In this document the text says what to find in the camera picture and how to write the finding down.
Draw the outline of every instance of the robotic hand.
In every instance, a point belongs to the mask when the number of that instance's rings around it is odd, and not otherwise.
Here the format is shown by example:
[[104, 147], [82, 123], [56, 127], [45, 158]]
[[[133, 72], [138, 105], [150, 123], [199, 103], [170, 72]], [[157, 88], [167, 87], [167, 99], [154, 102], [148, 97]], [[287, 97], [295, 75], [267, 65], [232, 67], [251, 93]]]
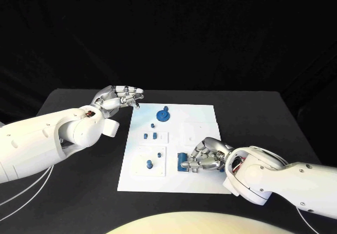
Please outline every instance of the robotic hand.
[[233, 149], [206, 137], [196, 146], [183, 168], [220, 170], [223, 186], [236, 195], [264, 205], [272, 192], [298, 209], [337, 218], [337, 168], [288, 162], [268, 150], [251, 146]]
[[0, 128], [0, 183], [48, 169], [98, 141], [114, 137], [120, 124], [108, 119], [120, 107], [140, 105], [143, 89], [108, 86], [89, 105], [22, 120]]

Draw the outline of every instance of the black tabletop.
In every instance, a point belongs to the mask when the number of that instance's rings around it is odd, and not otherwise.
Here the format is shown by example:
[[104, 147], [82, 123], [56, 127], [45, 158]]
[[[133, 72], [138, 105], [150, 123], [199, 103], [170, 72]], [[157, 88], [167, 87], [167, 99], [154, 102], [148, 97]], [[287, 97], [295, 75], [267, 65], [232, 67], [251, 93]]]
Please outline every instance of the black tabletop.
[[[97, 92], [55, 90], [38, 115], [89, 104]], [[144, 97], [144, 103], [213, 105], [222, 139], [233, 147], [255, 145], [275, 152], [288, 162], [320, 164], [277, 92], [151, 90], [146, 91]], [[56, 164], [43, 190], [29, 205], [0, 223], [0, 233], [101, 234], [136, 219], [177, 211], [239, 215], [291, 232], [311, 232], [295, 207], [278, 194], [272, 194], [267, 204], [258, 206], [235, 195], [118, 192], [131, 113], [133, 108], [127, 107], [112, 117], [120, 122], [115, 138], [101, 136], [92, 147]], [[0, 202], [40, 175], [0, 184]], [[0, 218], [23, 205], [40, 185], [42, 181], [0, 207]], [[337, 233], [334, 219], [310, 213], [304, 217], [317, 231]]]

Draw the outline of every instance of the blue toy part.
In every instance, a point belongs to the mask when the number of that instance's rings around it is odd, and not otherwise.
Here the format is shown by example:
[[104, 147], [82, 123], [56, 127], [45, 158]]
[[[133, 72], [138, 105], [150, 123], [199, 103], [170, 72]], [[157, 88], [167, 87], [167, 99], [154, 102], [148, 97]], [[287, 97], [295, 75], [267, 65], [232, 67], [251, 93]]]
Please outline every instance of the blue toy part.
[[187, 161], [187, 154], [186, 153], [179, 153], [177, 154], [177, 171], [179, 172], [187, 172], [189, 168], [182, 167], [182, 162]]
[[164, 109], [157, 112], [157, 120], [166, 122], [170, 119], [169, 107], [164, 106]]
[[151, 162], [151, 160], [148, 160], [148, 161], [146, 162], [146, 166], [147, 166], [148, 169], [153, 168], [153, 162]]

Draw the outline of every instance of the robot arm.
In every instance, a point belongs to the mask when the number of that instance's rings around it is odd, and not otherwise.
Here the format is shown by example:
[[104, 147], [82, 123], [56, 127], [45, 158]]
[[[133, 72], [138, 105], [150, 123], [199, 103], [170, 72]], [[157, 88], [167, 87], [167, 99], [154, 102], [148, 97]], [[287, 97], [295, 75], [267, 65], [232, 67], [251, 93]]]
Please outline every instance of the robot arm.
[[337, 218], [337, 168], [291, 163], [268, 150], [251, 146], [233, 149], [208, 137], [196, 146], [184, 168], [220, 170], [223, 186], [248, 201], [264, 205], [278, 193], [298, 209]]
[[65, 160], [98, 141], [115, 136], [120, 124], [108, 119], [120, 107], [140, 107], [143, 89], [104, 88], [91, 105], [22, 120], [0, 128], [0, 183], [23, 178]]

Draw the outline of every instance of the white round object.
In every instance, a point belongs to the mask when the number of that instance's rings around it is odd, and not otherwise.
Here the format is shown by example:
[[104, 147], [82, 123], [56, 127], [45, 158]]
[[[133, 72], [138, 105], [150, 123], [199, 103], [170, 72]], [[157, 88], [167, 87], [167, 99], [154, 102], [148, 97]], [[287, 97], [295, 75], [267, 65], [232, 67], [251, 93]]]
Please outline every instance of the white round object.
[[110, 234], [291, 234], [254, 219], [209, 212], [174, 212], [141, 218], [114, 229]]

